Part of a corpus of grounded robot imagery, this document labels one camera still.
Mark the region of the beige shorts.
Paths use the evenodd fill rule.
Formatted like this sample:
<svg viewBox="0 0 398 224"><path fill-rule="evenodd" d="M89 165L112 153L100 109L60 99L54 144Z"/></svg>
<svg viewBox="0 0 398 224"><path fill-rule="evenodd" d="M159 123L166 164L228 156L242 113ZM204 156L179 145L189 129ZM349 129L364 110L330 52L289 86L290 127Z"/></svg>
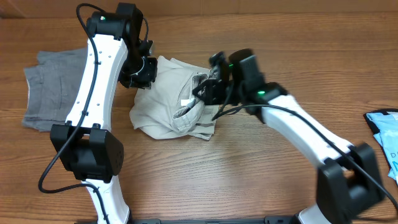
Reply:
<svg viewBox="0 0 398 224"><path fill-rule="evenodd" d="M163 56L157 59L157 77L150 90L139 89L129 117L134 129L154 139L182 136L210 140L218 106L207 106L192 90L209 78L210 70Z"/></svg>

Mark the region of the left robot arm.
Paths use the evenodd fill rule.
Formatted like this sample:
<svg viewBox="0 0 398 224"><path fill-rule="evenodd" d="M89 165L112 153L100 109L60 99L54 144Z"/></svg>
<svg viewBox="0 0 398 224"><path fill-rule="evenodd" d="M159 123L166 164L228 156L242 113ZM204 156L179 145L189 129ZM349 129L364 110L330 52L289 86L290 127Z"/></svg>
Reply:
<svg viewBox="0 0 398 224"><path fill-rule="evenodd" d="M111 110L117 85L149 89L155 82L153 43L140 35L149 26L135 4L124 2L113 13L96 7L81 26L88 37L85 69L65 122L50 130L54 161L88 190L98 223L132 223L119 182L124 147L111 132Z"/></svg>

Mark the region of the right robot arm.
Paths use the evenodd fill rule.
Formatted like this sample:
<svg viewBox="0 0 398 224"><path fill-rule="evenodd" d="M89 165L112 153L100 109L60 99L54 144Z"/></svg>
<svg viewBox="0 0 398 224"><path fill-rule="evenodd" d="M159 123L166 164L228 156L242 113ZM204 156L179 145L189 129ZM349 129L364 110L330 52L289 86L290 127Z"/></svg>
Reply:
<svg viewBox="0 0 398 224"><path fill-rule="evenodd" d="M245 110L290 141L317 170L315 205L293 216L265 218L265 223L351 223L384 200L373 149L333 134L311 117L280 84L266 82L250 49L209 59L209 79L192 93L206 105Z"/></svg>

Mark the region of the folded grey shorts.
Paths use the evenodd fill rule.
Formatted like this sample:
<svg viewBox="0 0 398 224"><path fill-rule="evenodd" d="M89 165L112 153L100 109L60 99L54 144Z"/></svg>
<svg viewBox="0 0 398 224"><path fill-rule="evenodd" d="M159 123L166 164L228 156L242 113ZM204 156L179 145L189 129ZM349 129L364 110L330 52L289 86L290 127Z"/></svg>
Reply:
<svg viewBox="0 0 398 224"><path fill-rule="evenodd" d="M87 49L40 51L38 65L24 69L28 86L27 110L22 125L40 132L64 124L85 69Z"/></svg>

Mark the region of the light blue garment pile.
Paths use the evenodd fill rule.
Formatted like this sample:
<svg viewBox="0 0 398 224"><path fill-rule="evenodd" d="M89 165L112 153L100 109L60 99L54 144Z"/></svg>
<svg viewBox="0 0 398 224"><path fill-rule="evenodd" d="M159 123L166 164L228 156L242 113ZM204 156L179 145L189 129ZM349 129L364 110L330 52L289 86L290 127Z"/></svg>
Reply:
<svg viewBox="0 0 398 224"><path fill-rule="evenodd" d="M397 109L381 109L365 113L364 119L389 164L388 177L397 182Z"/></svg>

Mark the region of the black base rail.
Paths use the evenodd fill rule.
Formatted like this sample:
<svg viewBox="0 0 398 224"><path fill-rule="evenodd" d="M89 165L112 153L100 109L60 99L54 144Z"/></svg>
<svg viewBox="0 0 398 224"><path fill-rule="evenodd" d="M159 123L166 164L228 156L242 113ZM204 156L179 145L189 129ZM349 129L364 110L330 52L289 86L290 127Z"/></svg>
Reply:
<svg viewBox="0 0 398 224"><path fill-rule="evenodd" d="M264 218L243 219L218 219L218 220L160 220L154 219L132 219L127 224L299 224L296 216L268 216Z"/></svg>

